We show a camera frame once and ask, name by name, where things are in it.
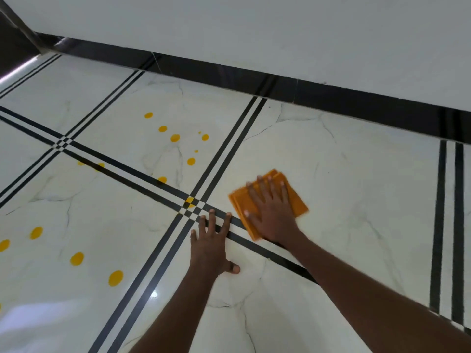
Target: white wall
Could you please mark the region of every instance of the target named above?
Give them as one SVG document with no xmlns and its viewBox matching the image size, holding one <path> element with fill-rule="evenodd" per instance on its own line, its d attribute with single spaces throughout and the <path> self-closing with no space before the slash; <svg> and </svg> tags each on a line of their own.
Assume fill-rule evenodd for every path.
<svg viewBox="0 0 471 353">
<path fill-rule="evenodd" d="M 471 111 L 471 0 L 5 0 L 33 30 Z"/>
</svg>

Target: left hand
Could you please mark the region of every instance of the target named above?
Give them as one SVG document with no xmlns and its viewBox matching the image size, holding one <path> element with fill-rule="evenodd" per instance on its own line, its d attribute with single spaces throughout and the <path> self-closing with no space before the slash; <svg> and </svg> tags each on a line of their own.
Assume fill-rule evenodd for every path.
<svg viewBox="0 0 471 353">
<path fill-rule="evenodd" d="M 196 231 L 191 231 L 191 257 L 190 268 L 203 270 L 205 274 L 216 278 L 223 272 L 238 274 L 239 265 L 226 259 L 226 236 L 229 232 L 231 213 L 226 214 L 224 224 L 219 233 L 216 233 L 216 215 L 214 209 L 209 211 L 209 225 L 206 231 L 206 217 L 201 216 L 199 222 L 199 237 Z"/>
</svg>

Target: orange cloth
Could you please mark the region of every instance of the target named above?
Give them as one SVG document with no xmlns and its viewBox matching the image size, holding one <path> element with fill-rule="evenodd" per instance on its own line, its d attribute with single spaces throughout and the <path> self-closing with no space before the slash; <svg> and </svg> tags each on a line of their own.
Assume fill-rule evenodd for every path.
<svg viewBox="0 0 471 353">
<path fill-rule="evenodd" d="M 275 185 L 275 189 L 278 192 L 278 195 L 280 196 L 281 196 L 281 182 L 285 183 L 286 189 L 288 190 L 288 198 L 290 200 L 291 208 L 293 210 L 295 218 L 309 211 L 308 207 L 306 207 L 302 199 L 290 186 L 290 184 L 286 180 L 286 177 L 283 173 L 278 172 L 277 170 L 273 169 L 270 172 L 268 172 L 266 175 L 264 175 L 263 178 L 268 179 L 269 176 L 272 177 L 273 183 Z M 254 189 L 257 191 L 257 193 L 260 194 L 258 182 L 255 181 L 252 184 L 253 184 Z M 239 189 L 236 189 L 234 192 L 232 192 L 229 195 L 229 200 L 231 201 L 234 209 L 239 214 L 239 218 L 244 224 L 245 229 L 247 229 L 248 233 L 250 234 L 250 237 L 252 238 L 252 240 L 255 241 L 255 240 L 261 239 L 262 236 L 256 230 L 254 225 L 244 215 L 244 211 L 247 210 L 249 213 L 254 213 L 258 217 L 260 217 L 259 210 L 257 209 L 257 206 L 255 205 L 255 203 L 252 201 L 252 198 L 249 195 L 249 190 L 247 189 L 247 187 L 241 187 Z"/>
</svg>

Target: tile floor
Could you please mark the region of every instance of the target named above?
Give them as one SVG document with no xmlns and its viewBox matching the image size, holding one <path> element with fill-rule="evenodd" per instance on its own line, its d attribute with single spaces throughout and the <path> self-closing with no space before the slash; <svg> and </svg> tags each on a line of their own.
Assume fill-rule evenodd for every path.
<svg viewBox="0 0 471 353">
<path fill-rule="evenodd" d="M 468 146 L 70 56 L 11 90 L 50 57 L 0 88 L 1 353 L 129 351 L 188 268 L 198 215 L 235 214 L 227 194 L 272 168 L 316 243 L 471 325 Z M 242 272 L 216 281 L 192 352 L 369 351 L 288 252 L 237 217 L 231 232 Z"/>
</svg>

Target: forearm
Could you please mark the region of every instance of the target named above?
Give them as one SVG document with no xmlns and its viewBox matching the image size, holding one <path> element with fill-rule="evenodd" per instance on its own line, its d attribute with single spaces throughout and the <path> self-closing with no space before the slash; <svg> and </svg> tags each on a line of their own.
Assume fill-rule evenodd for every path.
<svg viewBox="0 0 471 353">
<path fill-rule="evenodd" d="M 285 246 L 374 353 L 471 351 L 466 334 L 337 259 L 302 233 L 293 235 Z"/>
<path fill-rule="evenodd" d="M 131 353 L 188 352 L 216 277 L 190 267 L 173 297 Z"/>
</svg>

